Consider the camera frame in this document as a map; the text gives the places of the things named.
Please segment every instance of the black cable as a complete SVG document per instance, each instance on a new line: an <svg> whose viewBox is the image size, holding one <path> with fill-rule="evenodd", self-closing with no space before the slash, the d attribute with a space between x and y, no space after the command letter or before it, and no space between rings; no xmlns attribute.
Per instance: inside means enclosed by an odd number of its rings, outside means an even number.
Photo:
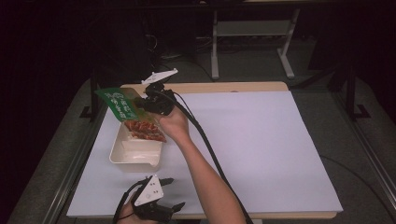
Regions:
<svg viewBox="0 0 396 224"><path fill-rule="evenodd" d="M239 205L241 206L242 212L244 213L245 216L245 220L247 222L247 224L253 224L253 221L251 220L250 216L248 215L248 212L245 208L245 206L242 204L242 202L239 200L238 196L236 195L235 191L233 190L233 188L231 187L230 183L227 180L227 177L225 176L218 158L216 157L215 152L213 151L212 146L210 145L209 140L207 139L204 130L202 129L201 125L199 124L198 120L196 120L190 113L189 111L186 110L186 108L184 108L183 105L181 105L178 101L175 101L174 99L172 99L171 97L167 96L166 94L160 92L160 91L147 91L147 92L154 92L157 94L160 94L162 96L164 96L166 99L168 99L169 101L171 101L172 103L174 103L175 106L177 106L177 108L179 108L181 110L181 112L183 112L183 114L186 115L187 119L189 119L189 121L191 121L191 123L195 126L195 128L198 130L199 134L202 136L206 147L210 153L210 156L212 157L213 162L216 165L216 168L219 171L219 175L220 177L223 179L223 181L226 183L226 185L230 188L230 190L233 192L233 195L235 196L235 198L238 200Z"/></svg>
<svg viewBox="0 0 396 224"><path fill-rule="evenodd" d="M361 177L360 175L358 175L356 172L354 172L353 170L349 169L347 166L345 166L343 163L336 161L334 159L331 159L329 157L323 156L323 155L319 155L321 158L328 160L328 161L332 161L333 163L341 166L342 168L344 168L345 170L347 170L348 172L350 172L351 174L353 174L355 177L357 177L367 188L370 189L370 191L374 194L374 196L379 200L379 202L381 203L381 205L384 207L384 209L387 211L390 219L392 220L393 223L396 224L396 219L393 216L393 214L390 212L390 210L387 208L387 206L385 205L384 201L382 201L382 199L379 197L379 195L375 192L375 190L373 189L373 187L370 186L369 183L367 183L363 177Z"/></svg>
<svg viewBox="0 0 396 224"><path fill-rule="evenodd" d="M177 95L181 101L183 101L183 104L186 106L187 110L189 110L189 113L191 114L191 116L195 119L195 116L192 114L192 111L190 110L189 106L186 104L186 102L184 101L183 97L181 97L180 94L178 94L177 92L174 92L175 95Z"/></svg>
<svg viewBox="0 0 396 224"><path fill-rule="evenodd" d="M113 217L113 224L117 224L117 222L120 219L126 218L126 217L119 218L120 212L121 212L121 208L124 206L125 201L128 198L129 193L131 192L131 190L136 188L136 186L138 186L138 185L144 184L145 181L146 180L141 180L141 181L133 184L127 191L125 191L125 193L123 193L122 198L121 198L120 203L119 203L119 206L117 206L116 214L114 214L114 217Z"/></svg>

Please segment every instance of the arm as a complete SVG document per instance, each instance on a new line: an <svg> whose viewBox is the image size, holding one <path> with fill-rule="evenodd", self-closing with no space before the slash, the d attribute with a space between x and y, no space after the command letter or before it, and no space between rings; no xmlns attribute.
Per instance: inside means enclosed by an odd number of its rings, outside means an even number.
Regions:
<svg viewBox="0 0 396 224"><path fill-rule="evenodd" d="M174 108L168 116L153 115L180 148L189 166L201 206L210 223L246 223L239 202L192 142L187 118Z"/></svg>

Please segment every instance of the plastic container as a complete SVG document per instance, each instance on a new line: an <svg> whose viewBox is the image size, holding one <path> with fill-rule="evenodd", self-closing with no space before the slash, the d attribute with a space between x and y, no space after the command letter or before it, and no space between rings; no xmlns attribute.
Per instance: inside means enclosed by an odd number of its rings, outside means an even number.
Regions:
<svg viewBox="0 0 396 224"><path fill-rule="evenodd" d="M155 173L160 169L162 147L159 141L132 138L121 123L109 158L126 173Z"/></svg>

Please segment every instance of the dark floor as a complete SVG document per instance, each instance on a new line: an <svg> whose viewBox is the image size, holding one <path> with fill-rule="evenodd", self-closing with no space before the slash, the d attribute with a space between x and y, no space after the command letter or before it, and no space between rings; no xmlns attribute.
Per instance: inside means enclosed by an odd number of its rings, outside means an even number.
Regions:
<svg viewBox="0 0 396 224"><path fill-rule="evenodd" d="M86 34L87 30L93 29L95 32L99 32L99 35L102 35L100 29L97 31L98 27L92 25L91 22L100 21L103 18L89 13L81 14L76 11L71 13L71 5L73 5L72 1L6 1L5 7L3 7L4 11L2 11L4 13L0 13L2 16L1 22L4 24L2 29L4 29L4 34L7 34L2 36L2 41L5 44L3 44L4 50L2 50L1 62L4 63L2 67L5 69L2 70L6 75L4 76L4 81L1 82L1 89L3 91L2 95L11 96L2 97L2 103L7 108L4 110L1 122L3 130L5 130L2 134L2 143L5 150L1 150L1 172L3 176L1 185L5 189L1 194L1 223L8 220L8 216L11 214L15 204L17 204L80 87L90 78L94 68L98 69L99 67L99 70L103 71L101 70L103 67L95 66L97 63L93 61L110 62L110 67L114 67L111 65L119 61L117 58L103 55L104 49L100 46L95 48L94 40L92 41ZM375 91L372 94L372 98L373 96L374 98L370 99L371 101L365 98L368 96L361 95L359 98L362 101L361 103L367 104L367 102L379 101L380 105L373 105L371 108L375 108L375 111L384 111L382 113L374 113L377 117L371 120L375 120L375 122L365 119L358 121L362 126L372 127L363 129L363 132L374 148L396 148L393 139L389 137L389 132L394 132L394 124L389 126L389 121L395 120L394 115L396 114L394 112L396 95L392 88L392 83L395 84L395 73L391 69L394 65L392 62L396 58L393 57L396 50L393 50L395 49L394 45L389 44L392 43L391 40L394 37L394 33L391 32L391 29L388 29L393 23L385 22L392 19L390 15L395 14L389 13L389 16L381 17L381 20L379 20L382 22L381 27L384 26L382 29L390 30L390 35L381 35L379 40L382 42L377 41L373 44L379 50L370 51L374 47L368 48L368 52L371 52L370 55L373 56L363 57L359 63L363 63L363 68L369 72L373 72L378 67L380 68L376 76L361 76L361 79L368 82L369 85L366 83L359 85L359 88L371 88ZM268 51L268 49L276 45L276 41L279 41L278 39L260 39L259 42L263 42L257 45L255 41L258 40L247 38L237 39L236 42L235 40L227 42L227 39L224 39L222 57L219 58L219 64L232 63L226 66L223 65L220 68L219 81L280 80L287 82L291 86L311 77L318 71L307 69L311 54L306 57L307 54L302 52L311 53L315 45L309 41L315 40L316 43L318 39L308 38L308 40L302 41L302 37L312 34L317 35L318 30L300 28L296 33L298 35L295 36L294 45L290 47L290 58L293 59L291 61L292 67L301 68L299 75L303 76L300 76L300 78L297 77L294 80L288 80L282 76L257 78L255 75L248 73L248 68L245 69L247 74L244 75L244 78L227 77L227 74L231 74L235 69L246 66L246 64L253 66L254 63L251 62L259 55L268 59L276 58L276 53L271 50ZM199 54L192 57L193 61L191 57L186 57L181 58L184 63L180 63L177 59L175 61L158 62L155 60L153 62L160 69L177 65L177 69L181 71L181 74L188 74L188 76L180 80L177 80L176 77L172 80L174 82L196 80L209 82L212 80L205 72L210 71L208 66L210 61L206 55L208 53L207 50L208 48L199 49ZM152 59L153 55L147 54L145 56L146 59L148 57ZM367 65L368 60L372 60L370 61L372 63L371 66ZM254 69L265 71L267 74L280 74L282 72L279 70L279 62L276 61L260 63L258 66ZM139 69L148 71L152 68L151 64L149 64ZM320 83L318 86L323 88L325 85ZM394 166L393 157L387 157L387 154L380 156L386 166ZM392 173L395 170L390 169L389 174L396 176Z"/></svg>

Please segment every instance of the white table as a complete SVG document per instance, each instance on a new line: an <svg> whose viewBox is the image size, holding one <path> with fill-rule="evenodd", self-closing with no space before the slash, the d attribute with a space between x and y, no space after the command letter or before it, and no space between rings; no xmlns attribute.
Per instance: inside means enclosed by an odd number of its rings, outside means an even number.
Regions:
<svg viewBox="0 0 396 224"><path fill-rule="evenodd" d="M244 91L182 96L251 218L331 218L343 210L286 85L206 83L165 88L176 92ZM69 217L112 217L123 192L153 175L124 173L110 162L119 127L108 110L67 212ZM194 142L213 165L202 138L192 125L190 129ZM163 187L159 204L186 202L174 218L205 218L187 164L171 139L163 146L156 174L175 179Z"/></svg>

